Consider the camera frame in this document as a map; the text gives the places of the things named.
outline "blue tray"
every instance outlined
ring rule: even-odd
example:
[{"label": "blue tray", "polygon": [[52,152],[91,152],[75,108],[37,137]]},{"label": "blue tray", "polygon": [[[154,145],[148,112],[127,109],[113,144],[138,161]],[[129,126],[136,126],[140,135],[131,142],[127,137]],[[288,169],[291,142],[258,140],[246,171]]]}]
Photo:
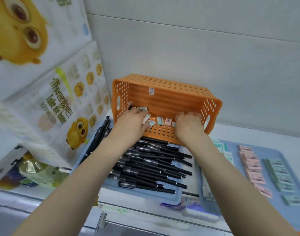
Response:
[{"label": "blue tray", "polygon": [[[111,124],[110,127],[113,127],[113,120],[111,119]],[[74,167],[72,168],[72,171],[70,172],[70,174],[79,166],[82,158],[84,157],[87,149],[89,148],[91,142],[93,141],[94,135],[93,134],[92,138],[90,139],[90,141],[88,142],[88,145],[86,146],[86,148],[83,150],[82,154],[80,155],[78,161],[76,162],[76,164],[74,165]],[[178,145],[173,145],[173,144],[169,144],[169,146],[173,146],[173,147],[179,147],[180,151],[183,152],[183,147],[182,146],[178,146]],[[175,162],[173,161],[173,164],[176,167],[179,168],[183,168],[182,164],[179,162]],[[175,180],[179,183],[182,183],[182,179],[175,179],[175,178],[170,178],[171,180]],[[159,202],[163,202],[163,203],[167,203],[167,204],[171,204],[171,205],[178,205],[181,201],[181,197],[182,197],[182,189],[173,185],[169,185],[163,182],[159,182],[160,184],[164,185],[165,189],[172,189],[175,190],[176,193],[175,194],[168,194],[168,193],[163,193],[163,192],[156,192],[156,191],[150,191],[150,190],[143,190],[143,189],[128,189],[128,188],[123,188],[123,187],[119,187],[118,186],[118,181],[114,180],[114,179],[109,179],[106,178],[102,187],[106,188],[106,189],[110,189],[110,190],[115,190],[118,192],[122,192],[122,193],[126,193],[126,194],[131,194],[131,195],[135,195],[135,196],[139,196],[142,198],[150,198],[150,199],[154,199],[157,200]]]},{"label": "blue tray", "polygon": [[[248,144],[243,144],[243,143],[235,143],[235,142],[229,142],[229,141],[224,141],[224,140],[219,140],[221,143],[225,143],[227,146],[227,149],[229,152],[233,154],[233,160],[234,160],[234,165],[235,167],[243,174],[243,176],[246,177],[246,173],[243,168],[242,161],[238,155],[238,145],[243,145],[243,146],[249,146],[254,150],[254,153],[258,156],[260,159],[260,164],[262,166],[262,175],[266,180],[266,184],[263,185],[267,189],[269,189],[272,194],[273,198],[268,199],[268,201],[278,210],[278,212],[294,227],[295,230],[300,232],[300,206],[287,206],[284,201],[281,198],[281,195],[298,195],[300,197],[300,181],[298,180],[296,174],[290,167],[289,163],[287,162],[286,158],[284,155],[274,149],[270,148],[264,148],[264,147],[258,147],[258,146],[253,146],[253,145],[248,145]],[[266,166],[263,162],[263,159],[266,158],[272,158],[272,159],[280,159],[284,162],[286,165],[286,168],[288,169],[289,173],[291,174],[294,182],[295,182],[295,188],[296,188],[296,193],[287,193],[287,192],[279,192],[276,187],[274,186],[270,175],[266,169]],[[203,198],[203,192],[202,192],[202,182],[201,182],[201,170],[198,164],[196,164],[196,170],[198,173],[198,190],[199,190],[199,198],[201,205],[205,208],[207,212],[210,213],[215,213],[215,214],[221,214],[220,209],[216,202],[208,201]]]}]

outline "person's left arm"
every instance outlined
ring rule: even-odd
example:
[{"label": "person's left arm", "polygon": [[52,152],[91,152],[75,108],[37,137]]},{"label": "person's left arm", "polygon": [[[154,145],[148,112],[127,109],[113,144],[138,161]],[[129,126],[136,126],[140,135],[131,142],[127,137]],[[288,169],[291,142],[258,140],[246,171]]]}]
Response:
[{"label": "person's left arm", "polygon": [[149,127],[149,124],[142,125],[146,114],[147,111],[136,108],[126,111],[108,137],[12,236],[77,236],[109,171]]}]

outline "person's left hand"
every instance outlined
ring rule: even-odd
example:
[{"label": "person's left hand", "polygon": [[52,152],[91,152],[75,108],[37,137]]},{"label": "person's left hand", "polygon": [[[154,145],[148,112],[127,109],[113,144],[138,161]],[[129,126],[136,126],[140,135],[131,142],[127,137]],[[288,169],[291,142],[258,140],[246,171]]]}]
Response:
[{"label": "person's left hand", "polygon": [[140,111],[137,108],[127,110],[119,117],[107,139],[114,142],[114,147],[127,151],[150,127],[149,124],[142,124],[147,113],[148,111]]}]

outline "orange plastic basket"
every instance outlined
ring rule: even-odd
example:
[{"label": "orange plastic basket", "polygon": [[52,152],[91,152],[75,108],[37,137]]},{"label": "orange plastic basket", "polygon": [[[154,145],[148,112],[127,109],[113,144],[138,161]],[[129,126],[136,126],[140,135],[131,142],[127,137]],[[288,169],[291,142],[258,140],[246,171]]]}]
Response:
[{"label": "orange plastic basket", "polygon": [[[149,94],[149,88],[154,88],[154,95]],[[207,134],[213,129],[222,107],[222,101],[207,88],[137,74],[113,80],[114,123],[127,110],[128,101],[132,101],[136,107],[148,107],[151,119],[155,121],[157,116],[163,117],[164,120],[170,117],[175,121],[179,112],[200,112],[203,115],[201,119],[203,124],[209,120],[205,128]],[[172,125],[170,127],[154,125],[143,135],[181,145]]]}]

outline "white tissue pack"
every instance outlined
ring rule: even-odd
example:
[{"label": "white tissue pack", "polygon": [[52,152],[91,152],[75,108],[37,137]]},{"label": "white tissue pack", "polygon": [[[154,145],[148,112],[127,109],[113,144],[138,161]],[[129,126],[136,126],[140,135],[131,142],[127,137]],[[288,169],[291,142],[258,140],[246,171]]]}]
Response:
[{"label": "white tissue pack", "polygon": [[44,163],[71,168],[111,106],[92,42],[0,102],[0,127]]},{"label": "white tissue pack", "polygon": [[82,0],[0,0],[0,101],[90,42]]}]

